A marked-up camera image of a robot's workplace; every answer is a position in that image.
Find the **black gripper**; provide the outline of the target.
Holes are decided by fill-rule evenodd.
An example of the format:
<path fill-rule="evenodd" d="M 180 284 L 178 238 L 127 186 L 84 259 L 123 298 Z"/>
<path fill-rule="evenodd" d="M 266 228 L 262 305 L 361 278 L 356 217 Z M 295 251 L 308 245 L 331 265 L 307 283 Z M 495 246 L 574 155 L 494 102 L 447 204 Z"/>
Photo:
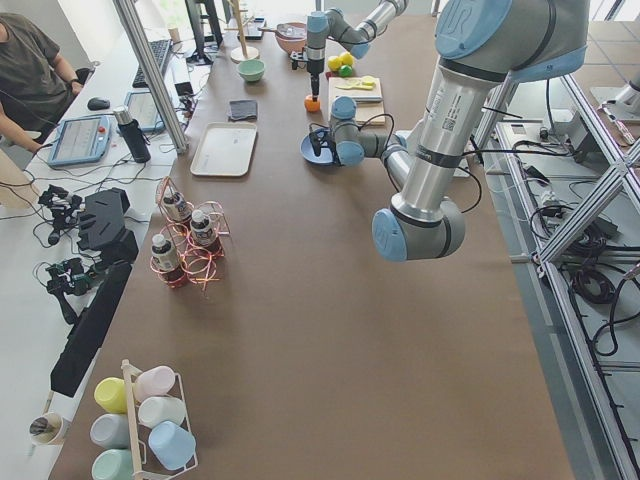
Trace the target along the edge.
<path fill-rule="evenodd" d="M 309 134 L 315 154 L 319 154 L 321 144 L 324 143 L 332 152 L 332 144 L 330 138 L 330 130 L 328 127 L 309 127 Z"/>
<path fill-rule="evenodd" d="M 297 69 L 304 65 L 310 75 L 311 94 L 319 95 L 320 81 L 319 75 L 325 70 L 325 48 L 303 47 L 301 51 L 294 51 L 290 54 L 292 68 Z"/>

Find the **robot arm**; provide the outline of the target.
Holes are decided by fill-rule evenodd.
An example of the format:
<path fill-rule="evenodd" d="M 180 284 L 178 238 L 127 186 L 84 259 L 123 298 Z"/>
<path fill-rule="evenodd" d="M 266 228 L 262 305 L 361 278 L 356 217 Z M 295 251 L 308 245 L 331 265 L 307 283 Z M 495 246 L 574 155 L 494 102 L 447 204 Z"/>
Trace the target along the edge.
<path fill-rule="evenodd" d="M 379 158 L 401 189 L 375 213 L 372 237 L 389 261 L 454 253 L 465 235 L 463 214 L 445 193 L 491 89 L 506 79 L 551 79 L 579 69 L 586 52 L 586 1 L 450 1 L 435 28 L 439 55 L 423 118 L 407 139 L 367 133 L 356 103 L 338 97 L 326 133 L 311 129 L 316 155 L 354 166 Z"/>
<path fill-rule="evenodd" d="M 329 39 L 361 59 L 368 52 L 370 43 L 385 32 L 392 20 L 405 12 L 408 4 L 404 0 L 380 1 L 356 27 L 348 23 L 338 8 L 311 12 L 307 16 L 303 50 L 310 75 L 311 98 L 317 100 L 319 96 L 320 76 L 324 73 L 326 43 Z"/>

